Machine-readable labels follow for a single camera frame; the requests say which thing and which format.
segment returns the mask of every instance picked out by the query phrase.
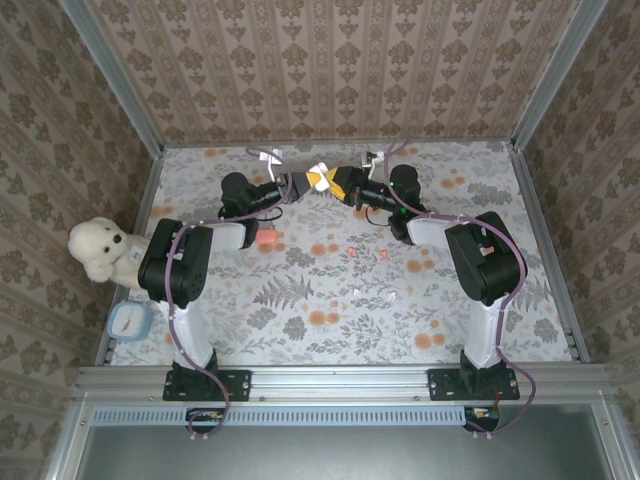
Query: table surface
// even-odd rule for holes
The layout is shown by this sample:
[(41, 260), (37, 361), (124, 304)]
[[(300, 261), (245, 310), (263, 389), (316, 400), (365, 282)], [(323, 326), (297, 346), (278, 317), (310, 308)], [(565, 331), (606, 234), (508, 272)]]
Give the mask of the table surface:
[[(292, 169), (300, 170), (320, 161), (329, 168), (359, 165), (363, 150), (380, 148), (386, 145), (283, 150)], [(400, 162), (418, 170), (427, 208), (471, 215), (493, 210), (521, 248), (529, 276), (507, 316), (505, 353), (517, 361), (571, 360), (506, 144), (416, 143), (393, 159)], [(268, 179), (266, 164), (244, 148), (166, 150), (147, 236), (160, 218), (215, 218), (220, 180), (233, 171), (255, 184)], [(374, 180), (382, 180), (382, 168)], [(369, 224), (364, 210), (327, 193), (308, 193), (283, 210), (275, 245), (211, 255), (200, 301), (222, 365), (458, 361), (471, 300), (447, 250), (401, 244), (388, 227)], [(387, 216), (370, 212), (379, 224)], [(148, 301), (140, 291), (131, 299)], [(118, 342), (111, 364), (165, 365), (172, 358), (166, 320), (154, 308), (148, 338)]]

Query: purple cable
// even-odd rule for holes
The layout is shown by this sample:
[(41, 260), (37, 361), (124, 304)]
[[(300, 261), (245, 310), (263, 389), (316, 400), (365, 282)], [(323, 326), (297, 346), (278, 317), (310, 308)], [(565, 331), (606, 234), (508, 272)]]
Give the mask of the purple cable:
[(529, 374), (529, 372), (527, 372), (525, 369), (520, 367), (517, 363), (509, 360), (507, 358), (507, 356), (502, 352), (502, 348), (500, 346), (500, 344), (502, 342), (502, 327), (503, 327), (503, 324), (504, 324), (505, 311), (507, 309), (507, 306), (509, 305), (509, 302), (511, 302), (511, 300), (513, 300), (513, 298), (520, 292), (520, 290), (524, 286), (524, 282), (526, 280), (526, 274), (525, 274), (525, 272), (526, 272), (526, 264), (525, 264), (525, 261), (524, 261), (524, 257), (522, 256), (522, 252), (520, 252), (520, 249), (518, 248), (518, 246), (507, 235), (502, 233), (500, 230), (498, 230), (493, 225), (488, 224), (487, 222), (483, 222), (482, 220), (478, 220), (477, 218), (470, 217), (470, 216), (467, 216), (467, 215), (457, 215), (456, 216), (456, 215), (442, 215), (440, 213), (433, 213), (433, 212), (425, 213), (425, 212), (422, 212), (422, 211), (420, 211), (420, 210), (418, 210), (416, 208), (411, 207), (410, 205), (407, 205), (407, 203), (405, 203), (398, 196), (398, 194), (393, 189), (393, 186), (391, 185), (390, 175), (389, 175), (389, 160), (396, 153), (398, 153), (400, 150), (405, 148), (408, 144), (409, 144), (409, 140), (407, 139), (402, 144), (402, 146), (400, 146), (396, 150), (393, 150), (393, 147), (395, 147), (395, 143), (393, 143), (393, 144), (391, 144), (389, 146), (389, 148), (387, 149), (387, 152), (384, 154), (384, 180), (385, 180), (385, 183), (387, 184), (387, 187), (389, 188), (389, 192), (391, 193), (393, 198), (395, 198), (396, 201), (400, 205), (402, 205), (404, 208), (406, 208), (410, 212), (413, 212), (413, 213), (417, 214), (420, 217), (434, 218), (436, 220), (456, 221), (456, 222), (472, 222), (472, 223), (475, 223), (476, 225), (479, 225), (479, 226), (485, 228), (486, 230), (489, 230), (490, 232), (494, 233), (500, 240), (502, 240), (511, 249), (511, 251), (513, 252), (513, 254), (516, 257), (516, 260), (518, 262), (518, 266), (520, 267), (520, 279), (518, 280), (518, 284), (516, 285), (516, 288), (514, 288), (513, 291), (504, 300), (502, 300), (502, 303), (500, 304), (500, 311), (498, 312), (498, 326), (497, 326), (497, 332), (496, 332), (496, 345), (495, 345), (495, 347), (496, 347), (496, 351), (498, 352), (498, 356), (500, 357), (500, 359), (502, 359), (502, 361), (504, 363), (506, 363), (508, 366), (510, 366), (516, 372), (519, 372), (524, 377), (526, 377), (527, 380), (529, 380), (529, 382), (531, 383), (531, 393), (529, 394), (529, 398), (527, 399), (526, 403), (524, 404), (524, 407), (522, 408), (522, 410), (520, 410), (520, 412), (518, 413), (516, 418), (514, 418), (511, 422), (507, 423), (504, 427), (500, 427), (497, 430), (494, 430), (493, 432), (486, 432), (482, 427), (480, 427), (480, 426), (478, 426), (478, 425), (476, 425), (476, 424), (474, 424), (472, 422), (468, 422), (472, 426), (474, 426), (475, 428), (479, 429), (480, 431), (486, 432), (487, 436), (489, 436), (489, 435), (497, 435), (499, 433), (504, 433), (507, 430), (509, 430), (511, 427), (513, 427), (523, 417), (523, 415), (527, 412), (527, 410), (529, 410), (529, 408), (531, 407), (531, 404), (533, 403), (533, 400), (534, 400), (534, 398), (536, 396), (536, 391), (537, 391), (536, 382), (533, 379), (533, 377)]
[[(282, 164), (282, 166), (285, 167), (285, 170), (286, 170), (285, 161), (280, 156), (276, 155), (275, 153), (269, 150), (266, 150), (260, 147), (255, 147), (253, 149), (247, 148), (246, 152), (253, 157), (259, 157), (260, 152), (266, 153), (267, 155), (271, 155), (273, 158), (278, 160)], [(174, 317), (175, 317), (175, 304), (173, 303), (173, 296), (171, 295), (171, 267), (173, 265), (173, 257), (176, 254), (176, 251), (178, 249), (178, 244), (180, 243), (180, 239), (182, 238), (184, 233), (191, 227), (198, 226), (198, 225), (213, 225), (217, 223), (224, 223), (225, 221), (238, 222), (241, 220), (247, 220), (250, 218), (256, 218), (258, 216), (264, 215), (266, 213), (269, 213), (271, 210), (275, 209), (276, 207), (282, 205), (286, 201), (286, 199), (289, 197), (289, 193), (291, 192), (292, 187), (293, 187), (293, 179), (291, 178), (291, 175), (287, 175), (287, 188), (285, 189), (284, 194), (272, 206), (265, 208), (264, 210), (261, 210), (259, 212), (254, 212), (248, 215), (243, 215), (241, 217), (235, 217), (230, 219), (212, 218), (208, 220), (190, 221), (185, 223), (180, 228), (180, 230), (178, 230), (178, 233), (176, 233), (176, 236), (173, 239), (173, 243), (171, 244), (171, 248), (169, 249), (169, 254), (167, 256), (167, 266), (164, 272), (164, 290), (165, 290), (165, 295), (167, 297), (167, 303), (169, 304), (169, 332), (171, 333), (171, 338), (173, 339), (173, 343), (175, 344), (176, 348), (178, 349), (180, 354), (184, 357), (184, 359), (187, 361), (187, 363), (194, 370), (206, 375), (211, 380), (213, 380), (214, 383), (218, 386), (218, 388), (222, 390), (222, 395), (224, 396), (224, 412), (222, 413), (222, 418), (220, 419), (218, 424), (209, 432), (209, 434), (216, 433), (222, 427), (222, 425), (227, 419), (227, 415), (229, 414), (229, 408), (231, 406), (231, 402), (229, 400), (229, 393), (227, 392), (227, 389), (224, 387), (220, 379), (216, 377), (213, 373), (209, 372), (208, 370), (205, 370), (203, 367), (195, 363), (193, 359), (189, 357), (188, 353), (184, 349), (184, 346), (182, 345), (182, 342), (180, 341), (180, 338), (178, 337), (178, 333), (176, 332), (175, 326), (173, 324)], [(195, 417), (197, 417), (200, 413), (204, 411), (205, 410), (199, 410), (197, 412), (194, 412), (193, 415), (191, 415), (191, 417), (189, 418), (189, 423), (187, 427), (190, 433), (194, 435), (196, 434), (196, 432), (193, 430), (193, 420), (195, 419)]]

